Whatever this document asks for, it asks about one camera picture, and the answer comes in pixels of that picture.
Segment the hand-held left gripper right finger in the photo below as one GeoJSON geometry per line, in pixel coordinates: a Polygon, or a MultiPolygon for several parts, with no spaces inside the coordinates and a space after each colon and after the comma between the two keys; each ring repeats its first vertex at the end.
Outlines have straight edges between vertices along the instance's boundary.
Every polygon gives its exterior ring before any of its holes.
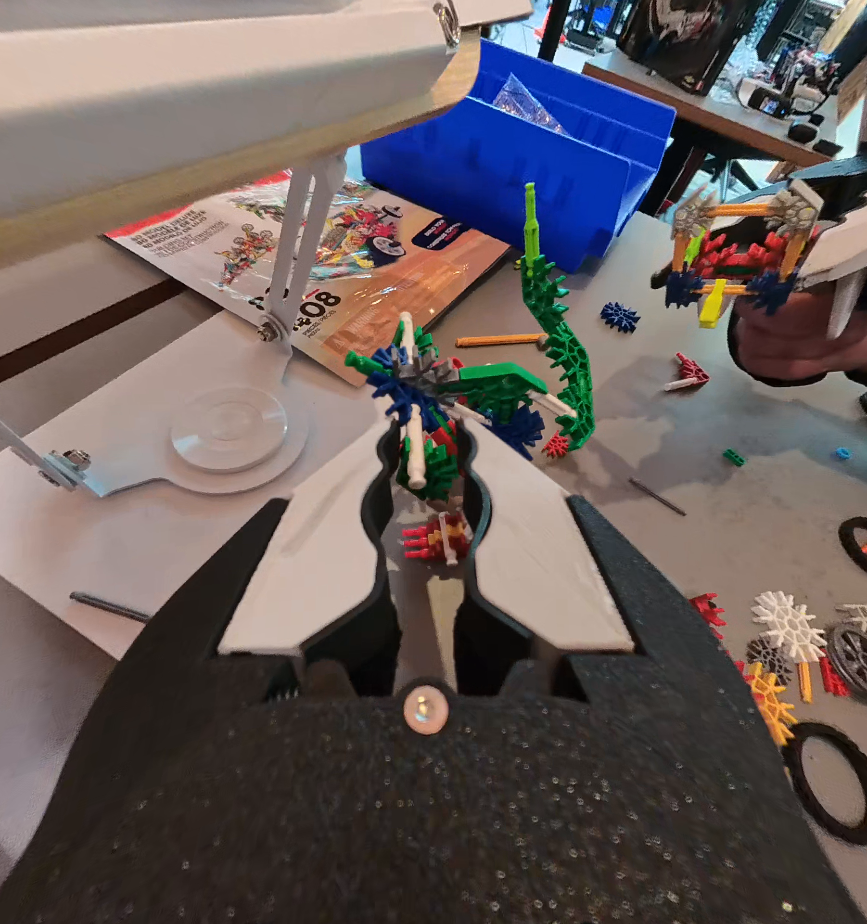
{"type": "Polygon", "coordinates": [[[533,645],[635,653],[574,498],[484,426],[460,427],[460,445],[465,511],[474,524],[460,607],[467,647],[500,663],[527,657],[533,645]]]}

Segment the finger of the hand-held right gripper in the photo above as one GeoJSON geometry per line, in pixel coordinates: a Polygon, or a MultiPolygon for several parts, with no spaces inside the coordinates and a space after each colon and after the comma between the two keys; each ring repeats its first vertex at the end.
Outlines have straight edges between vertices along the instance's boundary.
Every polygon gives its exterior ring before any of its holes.
{"type": "Polygon", "coordinates": [[[799,286],[835,282],[867,268],[867,217],[849,216],[822,231],[799,271],[799,286]]]}

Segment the orange rod blue connector frame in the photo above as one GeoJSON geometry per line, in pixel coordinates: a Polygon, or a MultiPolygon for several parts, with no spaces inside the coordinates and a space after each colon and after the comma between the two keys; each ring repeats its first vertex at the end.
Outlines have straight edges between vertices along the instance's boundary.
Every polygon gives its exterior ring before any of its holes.
{"type": "Polygon", "coordinates": [[[663,289],[668,308],[695,307],[703,280],[689,271],[707,231],[726,232],[728,243],[762,240],[770,230],[787,237],[785,259],[778,271],[765,272],[750,281],[727,281],[724,312],[736,299],[750,298],[756,308],[774,315],[794,291],[800,266],[810,245],[819,236],[819,195],[799,180],[787,181],[778,191],[766,192],[745,202],[719,202],[715,193],[695,191],[680,202],[671,227],[673,253],[670,264],[654,279],[663,289]]]}

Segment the multicolour toy model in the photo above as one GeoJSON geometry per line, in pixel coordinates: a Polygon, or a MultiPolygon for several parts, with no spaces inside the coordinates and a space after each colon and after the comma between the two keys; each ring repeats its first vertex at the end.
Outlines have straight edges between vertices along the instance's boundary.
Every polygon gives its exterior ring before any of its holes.
{"type": "Polygon", "coordinates": [[[362,375],[401,432],[395,480],[422,502],[445,508],[462,468],[456,432],[461,420],[478,422],[523,456],[543,439],[541,410],[570,438],[570,451],[592,437],[594,418],[589,356],[562,320],[540,321],[548,334],[542,351],[559,371],[558,396],[514,362],[464,365],[441,358],[431,337],[401,319],[393,342],[370,356],[350,350],[345,365],[362,375]]]}

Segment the red yellow connector cluster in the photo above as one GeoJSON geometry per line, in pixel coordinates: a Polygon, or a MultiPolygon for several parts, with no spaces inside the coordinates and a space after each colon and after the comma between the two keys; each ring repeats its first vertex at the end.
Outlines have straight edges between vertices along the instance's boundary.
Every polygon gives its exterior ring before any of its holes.
{"type": "Polygon", "coordinates": [[[420,526],[401,533],[405,559],[457,567],[472,547],[473,531],[463,514],[440,512],[420,526]]]}

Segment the thin dark grey rod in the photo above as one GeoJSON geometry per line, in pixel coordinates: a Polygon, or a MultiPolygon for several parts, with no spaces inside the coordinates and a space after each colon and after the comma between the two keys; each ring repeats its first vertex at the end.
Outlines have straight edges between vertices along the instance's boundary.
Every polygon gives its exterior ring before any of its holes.
{"type": "Polygon", "coordinates": [[[83,591],[72,591],[69,595],[69,599],[95,610],[127,618],[144,625],[153,617],[151,614],[144,611],[137,610],[122,603],[115,603],[83,591]]]}

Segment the black toy car box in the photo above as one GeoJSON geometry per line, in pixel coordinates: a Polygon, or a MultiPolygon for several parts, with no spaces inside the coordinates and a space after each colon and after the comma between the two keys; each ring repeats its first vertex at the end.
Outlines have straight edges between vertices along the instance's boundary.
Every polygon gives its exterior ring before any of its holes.
{"type": "Polygon", "coordinates": [[[761,5],[760,1],[639,1],[616,46],[672,85],[706,96],[761,5]]]}

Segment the dark grey snowflake connector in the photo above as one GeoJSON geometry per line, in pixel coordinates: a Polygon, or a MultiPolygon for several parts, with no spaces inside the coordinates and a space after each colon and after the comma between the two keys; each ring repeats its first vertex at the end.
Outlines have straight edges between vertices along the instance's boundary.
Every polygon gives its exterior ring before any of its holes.
{"type": "Polygon", "coordinates": [[[745,650],[747,664],[762,664],[763,674],[773,674],[784,687],[794,679],[793,663],[779,647],[772,646],[761,637],[750,640],[745,650]]]}

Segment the white snowflake connector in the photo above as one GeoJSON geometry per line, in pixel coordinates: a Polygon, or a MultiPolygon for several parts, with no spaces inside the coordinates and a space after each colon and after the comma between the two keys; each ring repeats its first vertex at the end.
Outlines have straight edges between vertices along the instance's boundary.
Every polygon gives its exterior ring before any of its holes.
{"type": "Polygon", "coordinates": [[[816,618],[807,606],[796,604],[791,594],[764,591],[754,599],[751,616],[762,628],[759,638],[794,664],[816,664],[824,656],[824,631],[815,626],[816,618]]]}

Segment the orange snowflake connector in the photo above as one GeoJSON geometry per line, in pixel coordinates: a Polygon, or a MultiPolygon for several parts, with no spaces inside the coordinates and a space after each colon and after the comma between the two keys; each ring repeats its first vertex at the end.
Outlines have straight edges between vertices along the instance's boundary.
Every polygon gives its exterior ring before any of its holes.
{"type": "Polygon", "coordinates": [[[783,699],[786,687],[762,663],[749,664],[742,674],[774,745],[785,747],[798,723],[793,704],[783,699]]]}

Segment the black rubber tire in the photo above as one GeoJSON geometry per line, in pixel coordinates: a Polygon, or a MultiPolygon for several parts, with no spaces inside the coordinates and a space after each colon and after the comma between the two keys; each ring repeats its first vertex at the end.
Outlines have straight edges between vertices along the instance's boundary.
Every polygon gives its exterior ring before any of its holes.
{"type": "Polygon", "coordinates": [[[781,749],[790,782],[803,808],[827,834],[854,846],[867,847],[867,756],[843,732],[822,722],[800,722],[792,737],[781,749]],[[831,745],[848,763],[863,793],[864,812],[859,822],[846,824],[832,815],[821,803],[809,783],[805,770],[805,746],[811,739],[831,745]]]}
{"type": "Polygon", "coordinates": [[[846,519],[838,527],[838,538],[849,559],[867,574],[867,559],[860,550],[867,544],[867,517],[855,516],[846,519]]]}

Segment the grey wheel hub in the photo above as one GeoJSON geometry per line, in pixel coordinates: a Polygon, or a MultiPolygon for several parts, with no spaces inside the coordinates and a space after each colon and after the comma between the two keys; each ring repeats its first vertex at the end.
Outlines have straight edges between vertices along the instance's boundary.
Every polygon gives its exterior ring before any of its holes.
{"type": "Polygon", "coordinates": [[[839,623],[827,630],[826,637],[832,666],[856,696],[867,700],[867,634],[839,623]]]}

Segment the clear plastic bag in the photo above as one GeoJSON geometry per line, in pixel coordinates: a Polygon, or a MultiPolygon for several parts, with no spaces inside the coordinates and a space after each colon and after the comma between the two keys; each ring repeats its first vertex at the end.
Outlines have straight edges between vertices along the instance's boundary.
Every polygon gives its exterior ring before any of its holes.
{"type": "Polygon", "coordinates": [[[545,128],[560,136],[568,136],[561,123],[532,95],[514,73],[509,74],[492,101],[492,106],[529,124],[545,128]]]}

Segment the blue plastic bin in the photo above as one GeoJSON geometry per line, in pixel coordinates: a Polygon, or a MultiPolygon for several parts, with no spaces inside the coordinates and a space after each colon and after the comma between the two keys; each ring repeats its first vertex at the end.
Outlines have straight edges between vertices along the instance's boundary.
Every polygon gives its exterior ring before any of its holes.
{"type": "Polygon", "coordinates": [[[601,259],[655,179],[674,109],[488,40],[470,94],[443,115],[361,145],[363,175],[430,211],[523,248],[532,182],[543,254],[601,259]],[[510,73],[567,137],[492,106],[510,73]]]}

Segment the white page holder clip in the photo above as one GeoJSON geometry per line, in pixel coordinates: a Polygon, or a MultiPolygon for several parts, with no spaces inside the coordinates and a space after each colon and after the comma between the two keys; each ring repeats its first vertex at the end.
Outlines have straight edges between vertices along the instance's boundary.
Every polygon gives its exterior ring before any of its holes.
{"type": "Polygon", "coordinates": [[[436,2],[0,2],[0,220],[427,92],[436,2]]]}

